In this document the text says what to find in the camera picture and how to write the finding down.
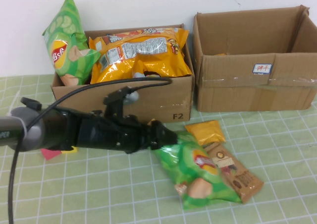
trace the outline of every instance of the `snack bag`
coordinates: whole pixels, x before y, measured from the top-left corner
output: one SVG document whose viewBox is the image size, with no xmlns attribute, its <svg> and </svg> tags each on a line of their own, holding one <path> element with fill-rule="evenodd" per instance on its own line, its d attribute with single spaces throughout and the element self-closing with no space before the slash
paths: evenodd
<svg viewBox="0 0 317 224">
<path fill-rule="evenodd" d="M 65 0 L 43 35 L 55 71 L 64 85 L 84 84 L 100 53 L 88 48 L 74 0 Z"/>
<path fill-rule="evenodd" d="M 201 146 L 207 146 L 212 142 L 226 141 L 217 120 L 186 125 L 185 127 L 188 132 L 193 134 Z"/>
<path fill-rule="evenodd" d="M 177 144 L 164 146 L 155 153 L 182 196 L 183 208 L 198 208 L 223 200 L 241 203 L 196 139 L 186 131 L 177 134 Z"/>
<path fill-rule="evenodd" d="M 252 196 L 262 189 L 264 185 L 263 181 L 245 168 L 221 144 L 213 149 L 207 147 L 205 150 L 207 149 L 209 157 L 220 168 L 231 187 L 239 194 L 242 203 L 248 202 Z"/>
<path fill-rule="evenodd" d="M 102 55 L 91 83 L 192 74 L 182 53 L 188 33 L 182 28 L 150 28 L 90 38 L 89 47 Z"/>
</svg>

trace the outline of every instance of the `empty cardboard box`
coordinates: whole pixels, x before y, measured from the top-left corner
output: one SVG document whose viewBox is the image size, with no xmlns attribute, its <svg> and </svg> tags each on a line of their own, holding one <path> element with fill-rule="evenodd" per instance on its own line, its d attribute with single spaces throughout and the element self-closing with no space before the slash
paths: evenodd
<svg viewBox="0 0 317 224">
<path fill-rule="evenodd" d="M 178 27 L 183 25 L 173 25 L 164 27 Z M 107 34 L 128 32 L 140 28 L 87 31 L 87 37 L 96 38 Z M 185 62 L 193 72 L 187 44 L 183 48 Z M 133 104 L 124 106 L 124 114 L 136 115 L 141 122 L 149 122 L 151 119 L 157 119 L 162 122 L 188 121 L 190 118 L 191 105 L 193 101 L 194 75 L 172 78 L 173 83 L 166 86 L 152 87 L 138 91 L 139 99 Z M 125 86 L 136 87 L 145 84 L 157 82 L 130 82 L 113 85 L 101 86 L 83 91 L 72 96 L 60 104 L 62 107 L 76 109 L 82 112 L 92 110 L 105 110 L 103 99 L 109 93 Z M 67 93 L 78 89 L 81 86 L 64 86 L 59 76 L 55 74 L 52 91 L 56 99 L 61 98 Z"/>
<path fill-rule="evenodd" d="M 317 27 L 308 8 L 198 13 L 193 30 L 199 111 L 310 107 L 317 92 Z"/>
</svg>

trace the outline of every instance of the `cucumber flavor chip bag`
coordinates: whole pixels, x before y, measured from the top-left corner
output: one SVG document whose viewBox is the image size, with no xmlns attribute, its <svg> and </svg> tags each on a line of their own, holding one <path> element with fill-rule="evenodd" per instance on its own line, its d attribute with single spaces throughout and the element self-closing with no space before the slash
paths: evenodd
<svg viewBox="0 0 317 224">
<path fill-rule="evenodd" d="M 222 201 L 241 203 L 238 194 L 226 182 L 197 140 L 180 131 L 178 143 L 154 151 L 182 196 L 183 208 L 192 209 Z"/>
<path fill-rule="evenodd" d="M 55 71 L 64 85 L 84 84 L 100 53 L 88 48 L 74 0 L 65 0 L 43 35 Z"/>
</svg>

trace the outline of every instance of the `white wall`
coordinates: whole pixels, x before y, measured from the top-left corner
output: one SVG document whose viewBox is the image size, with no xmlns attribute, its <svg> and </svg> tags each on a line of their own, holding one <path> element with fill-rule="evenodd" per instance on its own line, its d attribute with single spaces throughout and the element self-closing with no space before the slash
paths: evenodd
<svg viewBox="0 0 317 224">
<path fill-rule="evenodd" d="M 0 77 L 49 74 L 53 66 L 41 36 L 64 0 L 0 0 Z M 317 0 L 75 0 L 85 30 L 185 23 L 197 12 L 298 6 L 310 7 L 317 24 Z"/>
</svg>

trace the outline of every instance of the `table surface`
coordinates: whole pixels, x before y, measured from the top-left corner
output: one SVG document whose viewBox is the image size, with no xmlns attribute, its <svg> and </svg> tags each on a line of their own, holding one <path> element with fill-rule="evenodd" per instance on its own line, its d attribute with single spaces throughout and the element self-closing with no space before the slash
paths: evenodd
<svg viewBox="0 0 317 224">
<path fill-rule="evenodd" d="M 0 115 L 19 97 L 54 101 L 52 75 L 0 79 Z M 255 224 L 317 223 L 317 100 L 305 111 L 204 113 L 185 124 L 219 120 L 230 150 L 265 185 L 249 203 L 184 211 L 181 199 L 149 151 L 79 149 L 45 161 L 19 156 L 14 186 L 16 224 Z M 7 184 L 13 151 L 0 147 L 0 224 L 7 223 Z"/>
</svg>

